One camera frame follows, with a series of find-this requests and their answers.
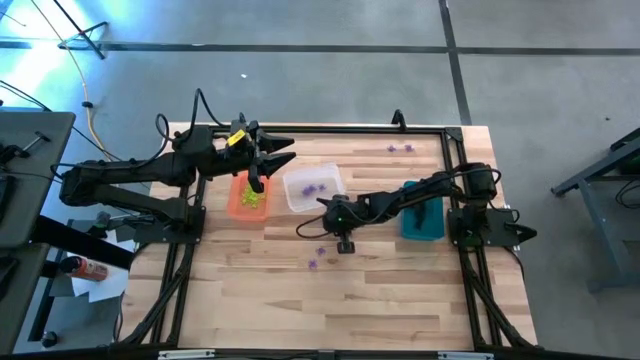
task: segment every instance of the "blue container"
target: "blue container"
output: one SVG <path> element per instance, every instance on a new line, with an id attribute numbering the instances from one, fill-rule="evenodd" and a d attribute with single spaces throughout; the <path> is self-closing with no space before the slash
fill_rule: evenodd
<path id="1" fill-rule="evenodd" d="M 415 181 L 407 181 L 404 187 L 415 184 Z M 402 210 L 401 233 L 405 239 L 434 241 L 444 237 L 444 212 L 442 198 L 437 197 L 424 203 L 424 218 L 417 228 L 418 218 L 416 208 L 410 207 Z"/>

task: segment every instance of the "wooden tabletop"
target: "wooden tabletop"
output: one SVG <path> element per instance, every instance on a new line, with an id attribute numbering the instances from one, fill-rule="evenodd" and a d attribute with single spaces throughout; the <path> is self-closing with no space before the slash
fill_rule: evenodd
<path id="1" fill-rule="evenodd" d="M 171 132 L 187 124 L 171 124 Z M 469 162 L 496 167 L 489 130 L 463 127 Z M 269 218 L 237 222 L 226 211 L 231 176 L 207 184 L 207 218 L 196 247 L 180 347 L 466 350 L 472 348 L 457 250 L 448 238 L 417 242 L 399 236 L 393 219 L 355 230 L 356 254 L 338 255 L 336 239 L 301 239 L 295 227 L 322 209 L 293 213 L 282 176 L 290 170 L 335 163 L 347 195 L 393 191 L 406 180 L 444 169 L 440 139 L 432 135 L 289 134 L 285 151 L 297 157 L 272 177 Z M 405 152 L 411 144 L 415 151 Z M 400 151 L 389 152 L 394 145 Z M 501 188 L 494 204 L 503 203 Z M 154 184 L 167 198 L 177 188 Z M 445 199 L 445 209 L 449 207 Z M 305 231 L 322 231 L 319 223 Z M 315 250 L 327 253 L 318 257 Z M 501 248 L 487 248 L 496 301 L 521 334 L 536 342 L 520 268 Z M 147 247 L 131 268 L 124 298 L 126 337 L 156 300 L 167 245 Z M 317 270 L 308 261 L 317 259 Z M 163 338 L 168 334 L 173 300 Z M 486 313 L 479 306 L 485 339 Z"/>

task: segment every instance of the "spray can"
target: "spray can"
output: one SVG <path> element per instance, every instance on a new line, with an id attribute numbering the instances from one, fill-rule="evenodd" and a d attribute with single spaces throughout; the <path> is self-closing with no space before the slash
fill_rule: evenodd
<path id="1" fill-rule="evenodd" d="M 70 277 L 91 281 L 102 281 L 109 275 L 109 268 L 105 265 L 80 256 L 70 256 L 62 260 L 59 268 Z"/>

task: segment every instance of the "concrete floor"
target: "concrete floor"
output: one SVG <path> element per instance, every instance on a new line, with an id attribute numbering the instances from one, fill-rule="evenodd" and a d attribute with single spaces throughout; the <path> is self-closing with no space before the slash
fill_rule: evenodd
<path id="1" fill-rule="evenodd" d="M 40 3 L 65 35 L 73 32 L 50 3 Z M 123 41 L 445 44 L 437 0 L 62 3 L 81 26 L 109 21 L 107 38 Z M 640 3 L 634 0 L 450 0 L 449 8 L 459 46 L 640 46 Z M 9 14 L 28 27 L 3 18 L 0 37 L 51 38 L 28 1 L 14 0 Z M 160 142 L 155 114 L 185 121 L 196 87 L 222 119 L 243 111 L 261 121 L 386 123 L 401 108 L 411 124 L 460 124 L 446 55 L 112 52 L 105 61 L 90 52 L 76 56 L 97 104 L 96 129 L 108 149 L 126 157 L 153 153 Z M 82 88 L 64 52 L 43 45 L 0 50 L 0 58 L 0 78 L 55 110 L 77 113 L 76 126 L 87 131 Z M 539 232 L 522 247 L 522 259 L 540 345 L 640 357 L 640 291 L 588 293 L 585 282 L 606 267 L 598 238 L 579 194 L 556 199 L 549 193 L 640 124 L 637 58 L 467 55 L 460 61 L 472 122 L 490 127 L 508 202 L 520 209 L 523 224 Z M 7 105 L 24 105 L 2 98 Z M 99 157 L 73 134 L 63 160 L 85 160 L 87 153 Z M 43 212 L 59 221 L 92 218 L 100 209 L 65 207 L 57 190 Z M 47 328 L 63 337 L 57 349 L 110 341 L 116 302 L 60 299 L 54 310 Z M 39 349 L 22 335 L 16 352 Z"/>

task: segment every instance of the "yellow-green piece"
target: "yellow-green piece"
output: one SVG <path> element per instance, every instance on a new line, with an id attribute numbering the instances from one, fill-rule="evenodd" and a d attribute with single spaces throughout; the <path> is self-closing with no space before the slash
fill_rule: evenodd
<path id="1" fill-rule="evenodd" d="M 258 205 L 260 205 L 260 201 L 266 198 L 265 194 L 258 194 L 253 191 L 250 185 L 247 185 L 244 188 L 244 192 L 242 193 L 241 203 L 244 206 L 251 206 L 253 209 L 257 209 Z"/>

